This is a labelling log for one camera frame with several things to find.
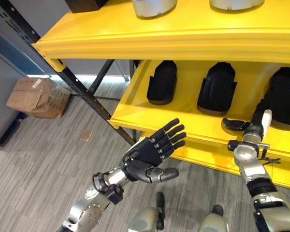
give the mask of white robot part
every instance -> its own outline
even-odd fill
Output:
[[[132,0],[134,11],[139,17],[154,17],[173,9],[177,0]]]
[[[246,10],[263,3],[264,0],[210,0],[211,6],[226,11]]]
[[[265,138],[267,131],[269,130],[269,127],[272,122],[272,111],[271,110],[265,110],[262,118],[262,126],[263,126],[263,137]]]

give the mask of shelf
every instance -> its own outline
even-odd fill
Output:
[[[229,140],[240,140],[243,133],[221,126],[222,118],[250,121],[253,112],[268,88],[270,77],[282,65],[257,62],[231,62],[236,71],[237,86],[232,105],[224,116],[209,116],[196,107],[201,83],[216,61],[175,61],[177,84],[174,99],[167,105],[152,105],[146,98],[149,76],[161,61],[144,60],[136,70],[130,85],[119,102],[110,123],[114,127],[153,132],[178,117],[185,125],[187,140],[222,147]],[[271,127],[265,143],[269,153],[290,162],[290,130]]]
[[[152,133],[145,132],[142,136],[149,137]],[[198,164],[219,171],[240,175],[239,168],[234,163],[233,153],[227,146],[208,146],[186,140],[186,145],[177,149],[172,158]],[[282,161],[281,164],[267,164],[264,166],[276,185],[290,188],[290,163]]]
[[[290,63],[290,0],[240,14],[181,0],[153,19],[136,17],[131,0],[109,0],[95,12],[66,13],[34,47],[48,58]]]

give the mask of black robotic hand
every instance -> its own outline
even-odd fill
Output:
[[[178,123],[178,118],[172,120],[149,138],[145,137],[136,143],[125,154],[119,166],[130,181],[155,183],[171,180],[179,175],[176,168],[158,168],[164,159],[185,145],[185,141],[178,141],[185,138],[186,133],[175,135],[185,128],[184,125],[170,130]]]

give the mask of metal shelf frame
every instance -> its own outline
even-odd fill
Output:
[[[30,26],[30,24],[23,18],[18,10],[8,0],[0,0],[0,16],[30,47],[32,47],[31,44],[36,43],[41,38],[39,34],[34,30],[34,28]],[[99,87],[99,84],[105,77],[114,60],[106,61],[106,63],[100,70],[96,80],[93,82],[92,86],[87,89],[77,79],[73,72],[68,67],[66,67],[63,60],[48,60],[43,55],[42,57],[53,68],[54,72],[56,72],[57,75],[59,75],[61,79],[67,85],[69,85],[78,96],[80,96],[96,113],[98,113],[100,117],[102,117],[109,124],[108,121],[111,119],[111,115],[97,100],[97,98],[94,97],[94,93]],[[132,77],[134,73],[134,66],[137,62],[131,61],[130,63],[130,76]],[[122,127],[115,129],[112,125],[110,126],[130,145],[136,143],[135,131],[133,131],[134,138],[131,138]]]

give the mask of robotic finger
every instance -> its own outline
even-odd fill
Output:
[[[135,160],[128,166],[127,171],[134,178],[146,183],[159,183],[174,179],[179,176],[176,168],[158,168],[140,160]]]

